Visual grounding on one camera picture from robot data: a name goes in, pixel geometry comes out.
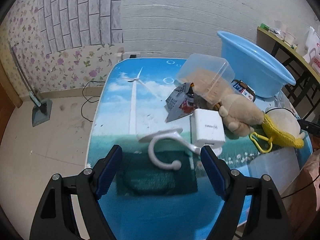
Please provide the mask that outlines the yellow carabiner clip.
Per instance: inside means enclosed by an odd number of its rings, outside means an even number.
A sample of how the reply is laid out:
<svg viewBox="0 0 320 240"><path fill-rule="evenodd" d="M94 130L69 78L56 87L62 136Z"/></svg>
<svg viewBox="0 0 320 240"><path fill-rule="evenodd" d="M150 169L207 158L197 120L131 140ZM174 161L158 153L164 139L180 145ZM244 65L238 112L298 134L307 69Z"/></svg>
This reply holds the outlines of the yellow carabiner clip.
<svg viewBox="0 0 320 240"><path fill-rule="evenodd" d="M273 148L272 140L253 132L249 135L249 139L253 142L260 153L269 153Z"/></svg>

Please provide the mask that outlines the clear box of toothpicks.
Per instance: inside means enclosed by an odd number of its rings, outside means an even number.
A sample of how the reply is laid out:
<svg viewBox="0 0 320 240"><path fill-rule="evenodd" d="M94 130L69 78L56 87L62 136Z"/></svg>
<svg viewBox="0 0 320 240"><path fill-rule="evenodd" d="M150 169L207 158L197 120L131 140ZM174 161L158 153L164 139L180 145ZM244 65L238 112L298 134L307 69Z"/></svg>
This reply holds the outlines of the clear box of toothpicks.
<svg viewBox="0 0 320 240"><path fill-rule="evenodd" d="M191 54L176 75L179 83L193 83L193 91L209 104L215 105L232 92L234 70L221 57Z"/></svg>

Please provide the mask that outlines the tan bear plush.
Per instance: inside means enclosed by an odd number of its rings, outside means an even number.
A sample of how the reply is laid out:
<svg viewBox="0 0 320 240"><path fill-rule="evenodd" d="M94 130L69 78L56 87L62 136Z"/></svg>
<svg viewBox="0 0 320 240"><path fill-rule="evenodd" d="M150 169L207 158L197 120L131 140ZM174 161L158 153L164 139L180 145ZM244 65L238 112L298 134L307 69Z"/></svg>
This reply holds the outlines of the tan bear plush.
<svg viewBox="0 0 320 240"><path fill-rule="evenodd" d="M264 120L264 112L239 94L229 94L221 99L219 115L223 124L238 137L253 133L253 126L262 124Z"/></svg>

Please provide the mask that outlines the white plastic hook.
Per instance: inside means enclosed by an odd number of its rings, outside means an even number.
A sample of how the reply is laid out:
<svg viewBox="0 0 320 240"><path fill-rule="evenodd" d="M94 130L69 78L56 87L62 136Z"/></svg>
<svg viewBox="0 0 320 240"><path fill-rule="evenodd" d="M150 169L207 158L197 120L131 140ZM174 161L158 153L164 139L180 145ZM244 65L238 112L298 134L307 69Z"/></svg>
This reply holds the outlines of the white plastic hook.
<svg viewBox="0 0 320 240"><path fill-rule="evenodd" d="M192 142L189 142L182 136L182 132L182 128L161 130L143 137L139 137L138 141L141 143L149 144L148 156L153 165L162 170L178 171L182 167L182 162L180 160L175 159L169 163L166 163L158 158L157 152L159 152L160 150L171 152L178 150L187 150L192 154L200 155L201 148L203 147L197 147L193 145ZM220 155L222 153L222 147L212 149L214 150L216 155Z"/></svg>

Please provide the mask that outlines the yellow side table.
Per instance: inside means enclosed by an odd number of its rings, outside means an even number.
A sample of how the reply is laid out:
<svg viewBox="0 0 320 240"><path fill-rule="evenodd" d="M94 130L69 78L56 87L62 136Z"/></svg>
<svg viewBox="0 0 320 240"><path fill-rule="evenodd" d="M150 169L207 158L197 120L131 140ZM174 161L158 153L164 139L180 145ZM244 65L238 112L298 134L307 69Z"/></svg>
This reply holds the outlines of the yellow side table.
<svg viewBox="0 0 320 240"><path fill-rule="evenodd" d="M292 74L295 85L283 90L302 119L312 121L319 111L319 75L295 50L261 27L257 27L257 45L267 50Z"/></svg>

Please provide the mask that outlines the white bunny plush yellow net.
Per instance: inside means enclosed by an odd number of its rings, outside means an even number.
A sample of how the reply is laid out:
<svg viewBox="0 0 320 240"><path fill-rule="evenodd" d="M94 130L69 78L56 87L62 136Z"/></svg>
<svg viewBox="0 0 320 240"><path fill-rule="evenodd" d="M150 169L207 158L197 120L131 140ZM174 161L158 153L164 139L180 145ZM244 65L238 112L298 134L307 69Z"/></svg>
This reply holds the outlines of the white bunny plush yellow net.
<svg viewBox="0 0 320 240"><path fill-rule="evenodd" d="M286 108L268 109L261 124L272 144L281 147L303 148L305 133L295 115Z"/></svg>

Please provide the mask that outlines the white power adapter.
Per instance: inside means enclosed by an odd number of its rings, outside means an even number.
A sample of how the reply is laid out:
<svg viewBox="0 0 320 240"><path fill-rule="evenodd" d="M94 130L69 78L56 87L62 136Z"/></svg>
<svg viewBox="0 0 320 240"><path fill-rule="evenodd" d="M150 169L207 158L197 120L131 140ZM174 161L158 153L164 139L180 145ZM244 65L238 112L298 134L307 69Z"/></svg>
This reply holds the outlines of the white power adapter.
<svg viewBox="0 0 320 240"><path fill-rule="evenodd" d="M222 118L218 111L195 109L191 116L191 142L197 147L220 148L225 143Z"/></svg>

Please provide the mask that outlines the grey red snack packet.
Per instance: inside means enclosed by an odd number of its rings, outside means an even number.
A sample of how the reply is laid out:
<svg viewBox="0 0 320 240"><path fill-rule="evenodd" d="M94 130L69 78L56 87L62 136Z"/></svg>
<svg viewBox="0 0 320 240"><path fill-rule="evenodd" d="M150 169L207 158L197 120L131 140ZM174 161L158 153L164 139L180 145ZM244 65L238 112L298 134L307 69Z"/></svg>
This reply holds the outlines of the grey red snack packet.
<svg viewBox="0 0 320 240"><path fill-rule="evenodd" d="M193 113L196 109L193 87L193 83L183 83L176 87L165 100L168 111L166 122L171 122Z"/></svg>

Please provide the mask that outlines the frosted plastic case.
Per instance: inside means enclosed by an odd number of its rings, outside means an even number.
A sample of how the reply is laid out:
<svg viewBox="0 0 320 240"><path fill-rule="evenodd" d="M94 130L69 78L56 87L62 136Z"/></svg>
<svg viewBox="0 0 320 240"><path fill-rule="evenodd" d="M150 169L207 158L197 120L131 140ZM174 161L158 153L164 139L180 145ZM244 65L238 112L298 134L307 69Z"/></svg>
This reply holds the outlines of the frosted plastic case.
<svg viewBox="0 0 320 240"><path fill-rule="evenodd" d="M300 173L298 159L293 147L285 147L261 154L248 164L249 174L260 178L269 175L282 194Z"/></svg>

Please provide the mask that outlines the card box with brown strap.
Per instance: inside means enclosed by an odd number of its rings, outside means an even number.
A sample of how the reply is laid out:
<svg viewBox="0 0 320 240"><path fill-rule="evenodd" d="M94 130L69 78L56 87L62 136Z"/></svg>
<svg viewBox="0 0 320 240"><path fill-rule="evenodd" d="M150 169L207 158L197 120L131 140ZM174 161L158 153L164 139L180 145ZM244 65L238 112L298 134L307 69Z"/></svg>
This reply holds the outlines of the card box with brown strap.
<svg viewBox="0 0 320 240"><path fill-rule="evenodd" d="M231 82L232 89L238 93L246 97L248 100L255 102L256 96L255 91L249 87L246 83L244 83L242 80L234 79Z"/></svg>

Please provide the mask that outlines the pink white plastic bag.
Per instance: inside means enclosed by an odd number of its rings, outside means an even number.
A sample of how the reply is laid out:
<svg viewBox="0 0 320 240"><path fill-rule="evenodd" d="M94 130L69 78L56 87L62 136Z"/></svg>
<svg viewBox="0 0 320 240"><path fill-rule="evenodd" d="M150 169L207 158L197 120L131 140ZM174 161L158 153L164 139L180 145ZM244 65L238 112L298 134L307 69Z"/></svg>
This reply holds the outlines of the pink white plastic bag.
<svg viewBox="0 0 320 240"><path fill-rule="evenodd" d="M303 59L312 66L313 59L319 53L319 35L316 33L313 27L309 28L306 42L304 44Z"/></svg>

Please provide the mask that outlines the light blue plastic basin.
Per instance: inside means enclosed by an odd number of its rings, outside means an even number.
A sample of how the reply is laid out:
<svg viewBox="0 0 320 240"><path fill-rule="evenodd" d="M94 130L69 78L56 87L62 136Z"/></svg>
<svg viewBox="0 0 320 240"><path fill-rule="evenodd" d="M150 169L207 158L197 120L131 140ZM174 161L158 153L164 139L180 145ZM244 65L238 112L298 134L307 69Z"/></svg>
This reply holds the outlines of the light blue plastic basin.
<svg viewBox="0 0 320 240"><path fill-rule="evenodd" d="M221 57L226 59L237 80L244 81L256 96L271 98L285 85L295 85L292 74L271 54L249 40L218 31L221 39Z"/></svg>

